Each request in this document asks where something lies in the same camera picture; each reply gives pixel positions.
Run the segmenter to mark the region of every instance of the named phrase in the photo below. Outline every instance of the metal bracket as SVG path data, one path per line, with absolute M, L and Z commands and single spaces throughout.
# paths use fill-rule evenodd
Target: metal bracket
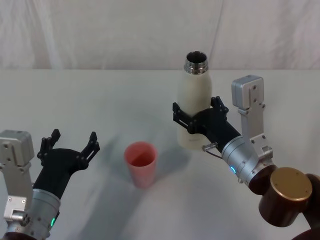
M 264 134 L 264 79 L 248 75 L 232 82 L 232 103 L 241 114 L 244 142 L 253 150 L 256 164 L 271 159 L 273 150 Z
M 26 224 L 31 206 L 33 185 L 30 160 L 34 157 L 31 135 L 26 131 L 5 130 L 0 133 L 0 171 L 3 173 L 8 199 L 4 210 L 7 222 Z

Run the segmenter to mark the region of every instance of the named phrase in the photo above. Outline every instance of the green indicator light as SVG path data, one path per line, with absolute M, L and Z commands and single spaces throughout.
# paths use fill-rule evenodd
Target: green indicator light
M 54 217 L 54 218 L 52 219 L 52 221 L 51 221 L 51 227 L 53 227 L 53 226 L 54 226 L 55 221 L 56 221 L 56 218 Z

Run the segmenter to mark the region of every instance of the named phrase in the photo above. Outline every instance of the brown cylindrical joint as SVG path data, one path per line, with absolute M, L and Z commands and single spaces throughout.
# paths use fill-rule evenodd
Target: brown cylindrical joint
M 291 167 L 278 168 L 259 203 L 260 214 L 271 225 L 287 227 L 306 209 L 311 193 L 312 185 L 305 174 Z
M 36 240 L 35 238 L 19 232 L 7 232 L 3 240 Z
M 250 181 L 249 189 L 254 194 L 264 195 L 270 187 L 270 176 L 276 169 L 276 165 L 270 165 L 262 169 Z

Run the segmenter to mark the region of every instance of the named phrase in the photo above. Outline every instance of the blue indicator light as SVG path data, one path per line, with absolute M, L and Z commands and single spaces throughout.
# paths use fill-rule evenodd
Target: blue indicator light
M 236 173 L 236 170 L 235 170 L 235 168 L 233 166 L 231 166 L 230 168 L 234 173 Z

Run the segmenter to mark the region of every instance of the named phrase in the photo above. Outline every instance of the cable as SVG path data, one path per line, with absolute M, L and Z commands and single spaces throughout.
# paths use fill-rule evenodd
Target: cable
M 214 154 L 214 153 L 212 153 L 212 152 L 210 152 L 210 151 L 205 151 L 205 152 L 208 153 L 208 154 L 210 154 L 210 155 L 212 155 L 212 156 L 215 156 L 215 157 L 218 158 L 218 159 L 223 159 L 221 156 L 216 155 L 216 154 Z

